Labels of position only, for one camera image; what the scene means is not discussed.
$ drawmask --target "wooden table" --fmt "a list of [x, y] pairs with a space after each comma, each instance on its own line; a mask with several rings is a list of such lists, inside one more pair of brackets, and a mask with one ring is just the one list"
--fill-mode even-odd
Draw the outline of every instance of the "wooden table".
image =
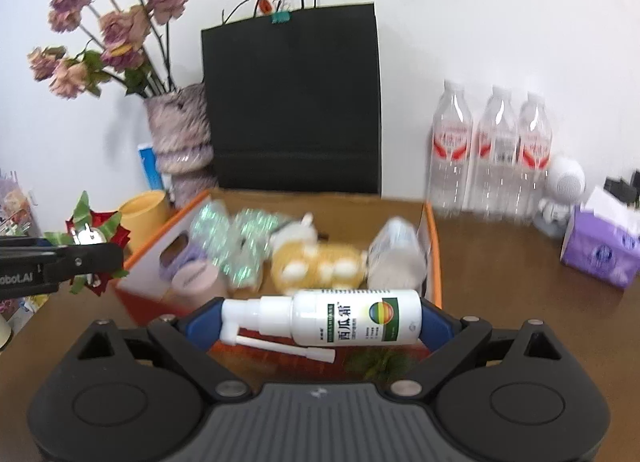
[[[611, 408], [597, 460], [637, 462], [640, 442], [640, 283], [622, 292], [558, 262], [560, 246], [532, 227], [439, 220], [444, 307], [495, 327], [545, 320], [580, 360]], [[40, 462], [25, 423], [37, 387], [97, 318], [129, 317], [111, 294], [52, 297], [0, 356], [0, 461]]]

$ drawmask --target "yellow cup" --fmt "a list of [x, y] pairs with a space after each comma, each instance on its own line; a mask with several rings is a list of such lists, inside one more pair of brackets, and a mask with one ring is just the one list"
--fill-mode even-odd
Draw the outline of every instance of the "yellow cup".
[[171, 217], [171, 207], [164, 191], [145, 191], [119, 207], [122, 225], [129, 229], [129, 250], [142, 247]]

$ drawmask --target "red artificial flower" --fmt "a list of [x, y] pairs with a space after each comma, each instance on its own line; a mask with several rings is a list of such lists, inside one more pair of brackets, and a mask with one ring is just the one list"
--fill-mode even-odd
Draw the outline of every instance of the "red artificial flower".
[[[94, 229], [100, 227], [104, 222], [109, 220], [116, 213], [116, 211], [113, 211], [111, 213], [94, 213], [93, 211], [90, 212], [92, 217], [92, 223], [90, 224], [90, 226]], [[71, 229], [73, 228], [75, 228], [75, 225], [73, 222], [73, 218], [71, 218], [66, 221], [66, 231], [71, 234]], [[118, 225], [113, 238], [110, 239], [110, 243], [116, 243], [121, 249], [124, 249], [129, 243], [129, 235], [130, 231], [125, 229], [123, 226]], [[91, 291], [94, 292], [95, 295], [101, 296], [107, 290], [107, 284], [111, 281], [112, 277], [109, 274], [100, 272], [96, 272], [96, 274], [98, 274], [98, 277], [100, 279], [100, 285], [98, 285], [97, 287], [88, 285], [86, 286], [91, 289]]]

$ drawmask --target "white spray bottle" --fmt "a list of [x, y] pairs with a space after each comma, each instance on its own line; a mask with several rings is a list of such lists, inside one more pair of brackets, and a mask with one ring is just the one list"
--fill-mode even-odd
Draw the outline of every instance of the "white spray bottle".
[[[412, 345], [421, 327], [415, 290], [300, 290], [294, 296], [226, 299], [220, 340], [333, 363], [335, 350], [317, 347]], [[300, 346], [241, 336], [241, 328], [290, 337]]]

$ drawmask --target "tissue box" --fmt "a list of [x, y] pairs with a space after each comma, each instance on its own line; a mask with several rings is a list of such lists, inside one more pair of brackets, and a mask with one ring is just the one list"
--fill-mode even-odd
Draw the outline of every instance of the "tissue box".
[[640, 268], [640, 243], [626, 229], [576, 206], [564, 235], [560, 261], [626, 288]]

